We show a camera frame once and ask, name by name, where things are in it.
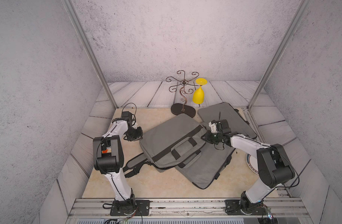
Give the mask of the grey laptop bag with strap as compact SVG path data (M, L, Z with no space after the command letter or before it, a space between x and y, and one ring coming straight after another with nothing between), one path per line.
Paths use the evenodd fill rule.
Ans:
M144 133L139 141L142 153L123 168L125 177L137 175L145 164L162 173L183 168L201 154L206 142L201 138L206 128L193 118L180 114Z

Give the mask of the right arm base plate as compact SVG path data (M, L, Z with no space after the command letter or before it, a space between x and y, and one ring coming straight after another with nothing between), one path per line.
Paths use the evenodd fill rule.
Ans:
M227 215L266 215L267 209L263 202L251 203L246 199L225 200L225 212Z

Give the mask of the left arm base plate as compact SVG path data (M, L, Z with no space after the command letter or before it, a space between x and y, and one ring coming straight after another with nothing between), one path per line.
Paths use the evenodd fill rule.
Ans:
M148 216L150 213L150 200L113 201L110 216Z

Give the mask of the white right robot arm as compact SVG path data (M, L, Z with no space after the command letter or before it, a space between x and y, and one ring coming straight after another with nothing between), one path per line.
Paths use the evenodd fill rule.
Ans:
M257 159L259 178L241 194L239 205L233 209L234 211L251 215L256 209L264 206L264 198L273 190L299 176L282 145L261 143L241 133L232 132L225 119L213 120L208 126L207 133L202 136L203 140L214 146L221 143L241 149Z

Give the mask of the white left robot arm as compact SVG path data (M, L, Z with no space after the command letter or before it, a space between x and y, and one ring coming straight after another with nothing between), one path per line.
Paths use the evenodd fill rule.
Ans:
M135 196L123 172L124 153L121 140L137 141L143 136L141 127L125 120L116 120L101 137L93 140L94 169L110 182L118 206L135 206Z

